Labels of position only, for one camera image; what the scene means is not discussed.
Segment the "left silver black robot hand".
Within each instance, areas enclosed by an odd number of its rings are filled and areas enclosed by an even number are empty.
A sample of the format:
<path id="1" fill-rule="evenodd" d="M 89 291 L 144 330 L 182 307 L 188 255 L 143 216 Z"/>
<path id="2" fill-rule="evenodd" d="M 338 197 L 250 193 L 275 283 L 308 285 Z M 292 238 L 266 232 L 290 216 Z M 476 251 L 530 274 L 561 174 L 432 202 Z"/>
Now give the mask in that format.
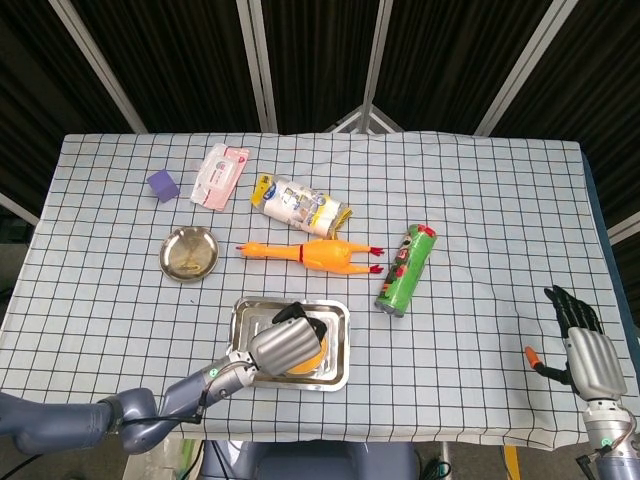
<path id="1" fill-rule="evenodd" d="M 282 309 L 271 323 L 250 340 L 247 349 L 265 375 L 282 375 L 322 352 L 328 327 L 309 317 L 300 302 Z"/>

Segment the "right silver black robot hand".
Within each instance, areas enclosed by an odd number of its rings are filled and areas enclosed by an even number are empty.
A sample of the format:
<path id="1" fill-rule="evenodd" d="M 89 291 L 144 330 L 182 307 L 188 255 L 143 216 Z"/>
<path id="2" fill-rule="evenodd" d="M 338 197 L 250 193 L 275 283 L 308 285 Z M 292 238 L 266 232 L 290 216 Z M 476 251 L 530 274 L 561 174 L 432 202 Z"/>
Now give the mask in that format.
<path id="1" fill-rule="evenodd" d="M 526 347 L 530 367 L 542 377 L 570 386 L 584 401 L 619 400 L 627 393 L 626 383 L 614 344 L 604 334 L 595 310 L 558 285 L 544 293 L 556 313 L 566 363 L 563 370 L 550 367 Z"/>

